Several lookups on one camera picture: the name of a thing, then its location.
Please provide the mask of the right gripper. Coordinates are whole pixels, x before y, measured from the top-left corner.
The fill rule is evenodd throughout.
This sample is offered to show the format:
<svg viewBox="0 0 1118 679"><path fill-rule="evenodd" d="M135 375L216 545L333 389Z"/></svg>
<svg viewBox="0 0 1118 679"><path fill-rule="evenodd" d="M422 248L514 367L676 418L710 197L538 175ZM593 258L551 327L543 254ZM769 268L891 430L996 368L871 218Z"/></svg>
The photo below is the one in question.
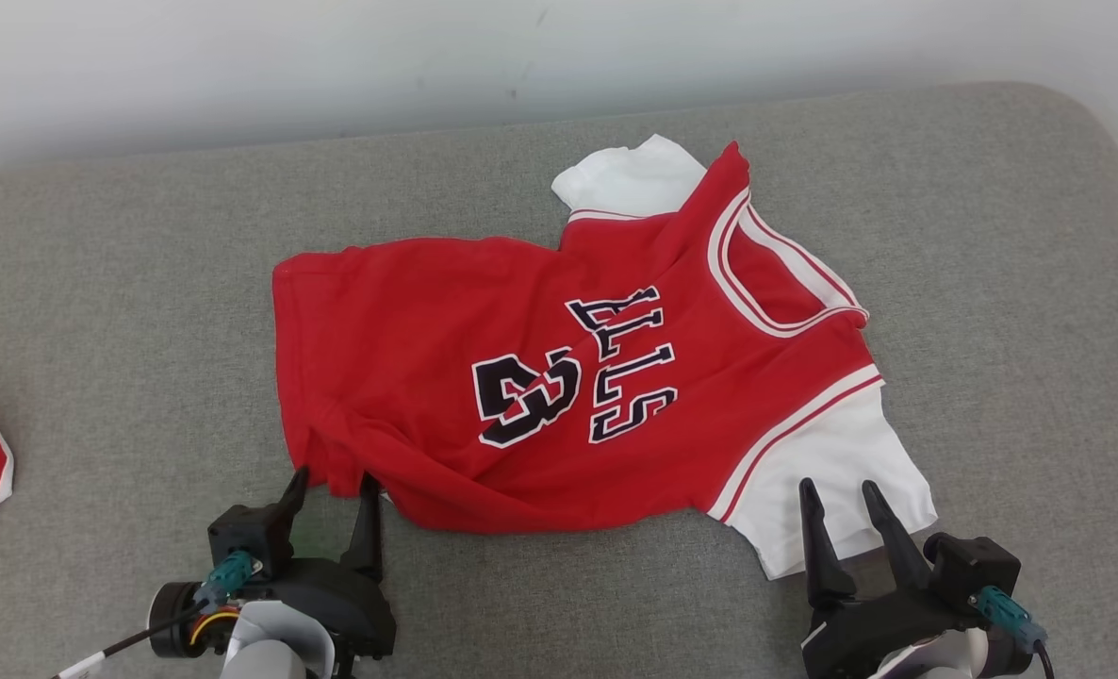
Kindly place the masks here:
<svg viewBox="0 0 1118 679"><path fill-rule="evenodd" d="M894 588L858 593L839 562L812 478L797 485L812 628L800 644L811 678L1004 678L1024 671L1023 564L992 538L935 532L917 545L865 480L869 519L885 546Z"/></svg>

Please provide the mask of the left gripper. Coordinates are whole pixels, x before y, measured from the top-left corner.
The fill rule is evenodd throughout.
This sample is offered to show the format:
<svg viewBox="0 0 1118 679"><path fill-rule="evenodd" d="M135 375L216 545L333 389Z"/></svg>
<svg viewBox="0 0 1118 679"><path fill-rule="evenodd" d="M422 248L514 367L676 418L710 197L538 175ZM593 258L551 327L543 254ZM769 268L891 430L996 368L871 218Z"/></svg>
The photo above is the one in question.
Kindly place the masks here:
<svg viewBox="0 0 1118 679"><path fill-rule="evenodd" d="M362 477L359 516L351 544L337 559L299 557L293 550L293 521L304 507L310 468L300 466L278 502L265 507L236 504L209 525L215 566L234 554L250 558L249 579L184 621L149 639L163 658L222 654L224 632L239 629L243 610L274 602L321 623L338 662L359 657L382 660L394 653L397 623L381 590L383 581L382 487L372 474Z"/></svg>

